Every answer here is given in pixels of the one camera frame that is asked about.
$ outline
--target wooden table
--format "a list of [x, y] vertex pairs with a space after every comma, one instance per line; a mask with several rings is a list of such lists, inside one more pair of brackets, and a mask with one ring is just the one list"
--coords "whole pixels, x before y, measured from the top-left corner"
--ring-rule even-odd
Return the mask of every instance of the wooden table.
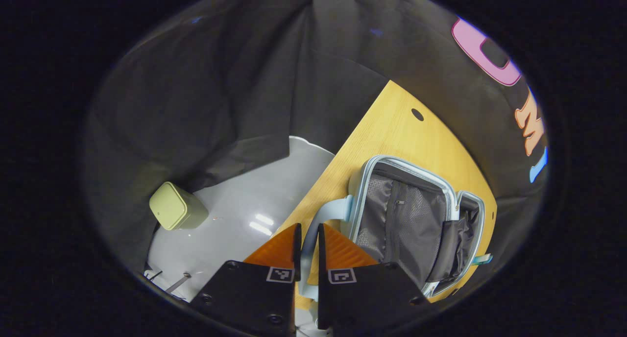
[[[412, 109], [417, 110], [424, 120], [420, 121]], [[377, 154], [406, 159], [441, 176], [456, 192], [466, 190], [483, 199], [486, 215], [477, 255], [485, 254], [497, 214], [497, 203], [488, 183], [448, 127], [424, 104], [392, 81], [383, 88], [338, 154], [276, 232], [300, 222], [304, 239], [318, 209], [328, 201], [345, 197], [351, 174]], [[329, 221], [329, 224], [339, 229], [337, 219]], [[471, 266], [459, 283], [430, 301], [443, 299], [454, 288], [463, 286], [476, 268]], [[309, 283], [318, 284], [317, 246]], [[296, 307], [307, 310], [310, 304], [311, 299], [298, 295], [296, 288]]]

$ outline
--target orange letter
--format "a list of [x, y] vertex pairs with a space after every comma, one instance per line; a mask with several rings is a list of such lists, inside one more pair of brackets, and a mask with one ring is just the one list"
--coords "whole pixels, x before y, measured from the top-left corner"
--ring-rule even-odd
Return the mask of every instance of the orange letter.
[[520, 129], [523, 127], [525, 128], [522, 132], [522, 136], [527, 138], [525, 140], [525, 151], [527, 152], [527, 156], [531, 156], [533, 148], [538, 144], [538, 141], [540, 141], [540, 137], [544, 135], [542, 118], [537, 118], [537, 114], [538, 105], [535, 103], [533, 94], [529, 91], [529, 96], [527, 97], [525, 105], [522, 106], [522, 109], [516, 109], [513, 114], [516, 118], [516, 122], [518, 123], [518, 127], [520, 127]]

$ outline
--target suitcase handle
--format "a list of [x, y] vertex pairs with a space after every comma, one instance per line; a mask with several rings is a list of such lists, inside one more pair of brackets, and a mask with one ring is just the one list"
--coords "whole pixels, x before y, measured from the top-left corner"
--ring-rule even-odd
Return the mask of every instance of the suitcase handle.
[[300, 281], [298, 282], [298, 294], [318, 301], [318, 286], [307, 284], [307, 279], [309, 279], [312, 268], [315, 243], [318, 239], [318, 225], [329, 219], [340, 219], [348, 222], [351, 215], [352, 199], [353, 196], [349, 195], [345, 198], [335, 199], [325, 203], [320, 207], [320, 210], [316, 212], [311, 224], [309, 224], [303, 247], [300, 250]]

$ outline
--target green container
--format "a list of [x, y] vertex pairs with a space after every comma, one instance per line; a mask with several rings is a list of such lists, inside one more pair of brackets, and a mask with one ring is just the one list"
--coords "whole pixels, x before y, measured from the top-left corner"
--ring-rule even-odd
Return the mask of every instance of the green container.
[[150, 197], [150, 209], [166, 230], [194, 229], [209, 216], [201, 201], [166, 181]]

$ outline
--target metal rod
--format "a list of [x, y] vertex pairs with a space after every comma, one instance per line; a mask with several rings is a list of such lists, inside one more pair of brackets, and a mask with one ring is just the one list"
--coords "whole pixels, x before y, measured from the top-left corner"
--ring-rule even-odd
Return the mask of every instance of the metal rod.
[[181, 284], [185, 283], [185, 281], [190, 279], [190, 277], [192, 277], [192, 275], [188, 274], [187, 272], [184, 272], [183, 278], [179, 279], [179, 281], [177, 281], [175, 284], [172, 284], [170, 288], [166, 289], [166, 293], [172, 294], [172, 292], [174, 292], [175, 289], [179, 288]]

